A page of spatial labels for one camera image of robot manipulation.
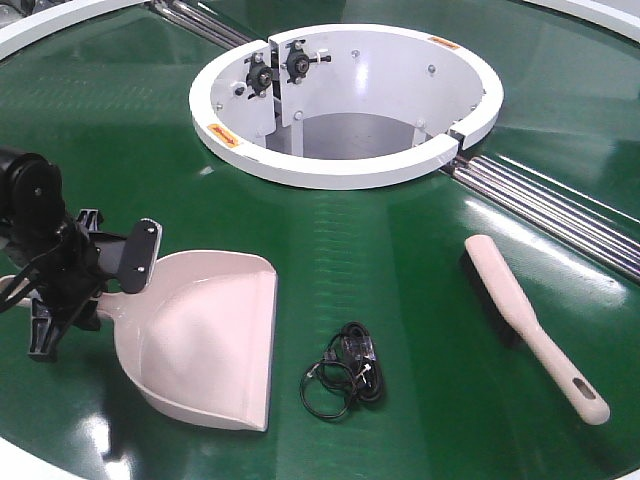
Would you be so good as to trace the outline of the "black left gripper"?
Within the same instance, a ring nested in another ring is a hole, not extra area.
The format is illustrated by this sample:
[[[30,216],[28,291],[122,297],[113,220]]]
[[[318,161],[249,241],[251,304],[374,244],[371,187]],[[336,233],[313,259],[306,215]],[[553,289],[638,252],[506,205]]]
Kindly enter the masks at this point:
[[[94,299],[117,280],[124,293],[137,294],[149,283],[161,242],[162,227],[152,219],[135,223],[129,236],[100,229],[97,209],[82,209],[59,231],[61,246],[38,266],[39,299],[30,307],[28,356],[56,361],[58,345],[70,325],[98,331],[101,321]]]

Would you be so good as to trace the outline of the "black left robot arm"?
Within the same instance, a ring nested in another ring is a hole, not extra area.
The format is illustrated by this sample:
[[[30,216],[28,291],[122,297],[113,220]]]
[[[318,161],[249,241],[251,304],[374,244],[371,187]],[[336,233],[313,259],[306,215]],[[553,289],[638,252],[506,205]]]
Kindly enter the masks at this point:
[[[30,309],[28,355],[54,362],[70,327],[97,331],[99,297],[110,281],[126,294],[149,283],[161,227],[137,221],[127,235],[105,232],[97,209],[67,210],[60,169],[37,153],[1,149],[1,250],[18,273],[1,281],[1,309]]]

